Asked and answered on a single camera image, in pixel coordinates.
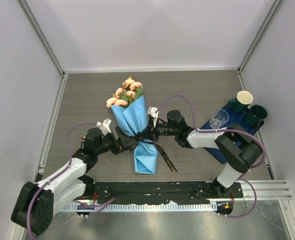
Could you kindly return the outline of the black printed ribbon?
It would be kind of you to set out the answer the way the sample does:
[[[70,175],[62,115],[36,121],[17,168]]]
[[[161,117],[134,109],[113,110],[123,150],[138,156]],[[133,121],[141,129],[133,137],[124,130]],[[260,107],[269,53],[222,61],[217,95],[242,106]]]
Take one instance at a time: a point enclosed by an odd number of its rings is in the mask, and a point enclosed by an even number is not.
[[[136,173],[154,175],[156,173],[158,154],[163,158],[171,172],[178,172],[167,153],[154,140],[138,136],[131,136],[131,138],[137,142],[133,149],[134,170]]]

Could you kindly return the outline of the large blue wrapping paper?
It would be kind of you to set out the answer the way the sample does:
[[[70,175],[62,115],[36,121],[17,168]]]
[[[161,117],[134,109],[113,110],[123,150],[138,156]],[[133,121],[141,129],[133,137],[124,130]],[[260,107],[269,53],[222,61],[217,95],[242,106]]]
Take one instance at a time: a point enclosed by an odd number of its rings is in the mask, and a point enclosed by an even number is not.
[[[144,96],[139,97],[127,108],[111,107],[118,126],[128,136],[135,136],[148,125],[147,111]],[[133,150],[134,170],[137,174],[155,174],[158,151],[156,146],[139,142]]]

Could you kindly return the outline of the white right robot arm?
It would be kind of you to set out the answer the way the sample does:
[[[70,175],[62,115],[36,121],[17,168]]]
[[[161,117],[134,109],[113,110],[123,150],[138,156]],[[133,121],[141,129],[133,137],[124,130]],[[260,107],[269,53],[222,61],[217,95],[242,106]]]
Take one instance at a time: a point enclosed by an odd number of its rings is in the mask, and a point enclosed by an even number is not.
[[[171,110],[167,122],[149,116],[147,126],[139,131],[136,138],[140,141],[157,141],[160,136],[174,136],[179,146],[188,149],[218,149],[226,159],[226,164],[213,181],[216,196],[226,197],[232,185],[240,179],[261,155],[265,155],[262,143],[239,124],[227,128],[199,129],[188,126],[180,111]]]

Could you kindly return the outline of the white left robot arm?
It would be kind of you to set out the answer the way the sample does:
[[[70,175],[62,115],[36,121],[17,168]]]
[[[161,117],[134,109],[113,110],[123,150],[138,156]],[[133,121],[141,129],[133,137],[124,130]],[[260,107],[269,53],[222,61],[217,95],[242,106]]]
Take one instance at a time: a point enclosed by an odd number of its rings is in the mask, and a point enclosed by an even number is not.
[[[98,156],[106,152],[117,155],[133,150],[137,137],[125,133],[120,127],[113,133],[103,134],[99,128],[91,128],[83,137],[80,148],[69,161],[39,182],[28,181],[20,190],[11,214],[11,221],[39,236],[50,226],[55,214],[66,204],[81,197],[90,199],[94,193],[94,180],[87,172],[98,162]]]

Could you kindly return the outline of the clear plastic cup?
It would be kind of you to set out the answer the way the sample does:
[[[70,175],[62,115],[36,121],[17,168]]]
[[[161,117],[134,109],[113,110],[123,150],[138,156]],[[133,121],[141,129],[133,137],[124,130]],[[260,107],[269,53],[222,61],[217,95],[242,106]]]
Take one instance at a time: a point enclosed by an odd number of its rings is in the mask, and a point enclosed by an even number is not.
[[[221,129],[230,119],[227,111],[224,109],[216,110],[209,119],[209,126],[211,129]]]

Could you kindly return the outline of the dark green mug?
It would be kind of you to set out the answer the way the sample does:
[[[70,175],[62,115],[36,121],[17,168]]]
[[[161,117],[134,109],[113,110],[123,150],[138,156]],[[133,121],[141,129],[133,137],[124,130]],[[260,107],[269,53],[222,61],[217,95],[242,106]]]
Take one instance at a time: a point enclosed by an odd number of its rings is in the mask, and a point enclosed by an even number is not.
[[[257,128],[267,116],[268,111],[263,106],[255,104],[249,108],[243,120],[248,126]]]
[[[248,107],[249,104],[242,103],[237,98],[234,98],[234,99],[229,100],[227,105],[234,112],[241,113],[242,111],[244,111]]]

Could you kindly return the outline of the beige paper cup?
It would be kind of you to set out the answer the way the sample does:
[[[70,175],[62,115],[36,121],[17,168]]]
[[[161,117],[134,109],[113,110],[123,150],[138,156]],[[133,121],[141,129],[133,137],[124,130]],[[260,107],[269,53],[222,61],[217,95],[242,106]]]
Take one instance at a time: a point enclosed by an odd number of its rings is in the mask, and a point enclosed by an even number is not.
[[[242,90],[237,93],[236,99],[241,105],[247,107],[253,102],[254,97],[250,92]]]

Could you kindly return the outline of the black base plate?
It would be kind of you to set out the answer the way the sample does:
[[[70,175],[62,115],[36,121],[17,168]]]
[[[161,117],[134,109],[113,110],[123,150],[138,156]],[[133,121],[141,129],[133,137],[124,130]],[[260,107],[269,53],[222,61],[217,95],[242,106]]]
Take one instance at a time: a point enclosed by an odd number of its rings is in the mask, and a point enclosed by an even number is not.
[[[208,181],[128,181],[128,182],[96,182],[93,193],[97,200],[121,197],[134,198],[140,196],[163,197],[184,196],[203,199],[223,199],[244,197],[241,184],[235,182],[229,188],[221,188]]]

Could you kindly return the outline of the aluminium frame rail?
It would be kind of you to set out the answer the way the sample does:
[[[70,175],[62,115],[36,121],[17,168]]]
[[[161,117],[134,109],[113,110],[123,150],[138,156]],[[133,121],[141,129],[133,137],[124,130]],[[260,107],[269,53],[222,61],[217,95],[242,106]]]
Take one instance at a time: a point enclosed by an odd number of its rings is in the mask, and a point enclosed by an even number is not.
[[[76,179],[63,189],[57,182],[46,186],[42,193],[46,202],[70,202],[74,199],[95,199],[99,204],[114,199],[115,204],[159,205],[171,201],[192,204],[210,199],[242,199],[258,197],[260,200],[290,199],[290,190],[283,180],[236,181],[229,189],[219,188],[206,181],[152,181],[152,182],[94,182]]]

